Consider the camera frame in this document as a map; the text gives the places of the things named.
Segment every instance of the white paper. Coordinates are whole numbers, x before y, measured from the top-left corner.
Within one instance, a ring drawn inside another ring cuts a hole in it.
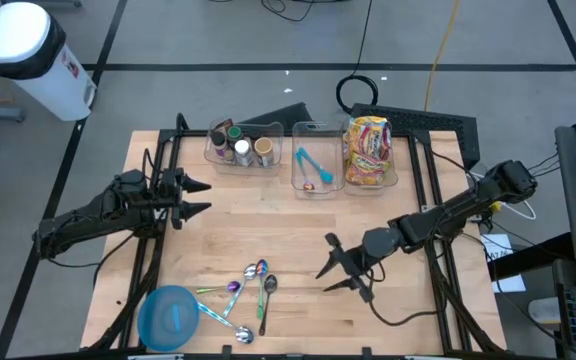
[[[486,238],[496,242],[497,244],[503,246],[500,247],[496,244],[493,244],[491,241],[488,241]],[[491,258],[497,259],[500,257],[504,257],[506,255],[512,254],[512,250],[510,250],[510,240],[508,239],[508,235],[506,234],[486,234],[486,237],[483,235],[481,236],[481,241],[486,246],[486,251]],[[524,285],[524,280],[522,279],[521,275],[516,275],[513,277],[509,277],[503,280],[499,280],[499,286],[504,292],[524,292],[526,291],[526,286]],[[497,287],[497,282],[493,281],[492,289],[495,293],[499,292],[499,288]]]

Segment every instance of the blue bowl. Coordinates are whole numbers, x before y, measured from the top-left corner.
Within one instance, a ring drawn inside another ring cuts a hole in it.
[[[192,293],[181,286],[164,286],[150,294],[139,309],[137,330],[154,351],[173,351],[197,330],[199,308]]]

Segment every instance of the snack bag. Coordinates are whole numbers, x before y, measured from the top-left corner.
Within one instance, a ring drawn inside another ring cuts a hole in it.
[[[389,167],[389,161],[352,153],[346,170],[346,181],[360,185],[381,185]]]
[[[381,185],[386,170],[392,165],[388,120],[376,116],[350,119],[343,141],[346,181],[357,185]]]

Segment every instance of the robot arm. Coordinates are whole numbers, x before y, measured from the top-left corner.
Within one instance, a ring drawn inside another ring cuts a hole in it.
[[[481,213],[496,201],[521,202],[535,193],[537,181],[518,161],[506,161],[490,169],[474,187],[424,213],[409,214],[388,221],[388,228],[376,228],[364,233],[362,245],[344,251],[335,234],[326,235],[333,247],[328,262],[317,275],[325,275],[341,264],[350,278],[326,288],[330,291],[347,287],[359,289],[365,302],[374,295],[360,276],[390,256],[399,247],[412,253],[430,243],[435,235],[453,238],[459,234],[469,217]]]
[[[42,220],[32,238],[40,258],[46,259],[76,243],[122,230],[132,230],[136,237],[154,237],[159,231],[155,211],[172,209],[172,225],[181,229],[181,219],[188,220],[211,205],[181,201],[182,191],[208,189],[210,185],[192,180],[183,169],[164,170],[157,187],[148,189],[144,174],[131,170],[115,176],[88,205]]]

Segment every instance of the white trash can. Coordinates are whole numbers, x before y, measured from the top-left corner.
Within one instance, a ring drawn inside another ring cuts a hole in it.
[[[66,45],[66,33],[41,6],[0,7],[0,76],[13,80],[63,121],[90,115],[97,86]]]

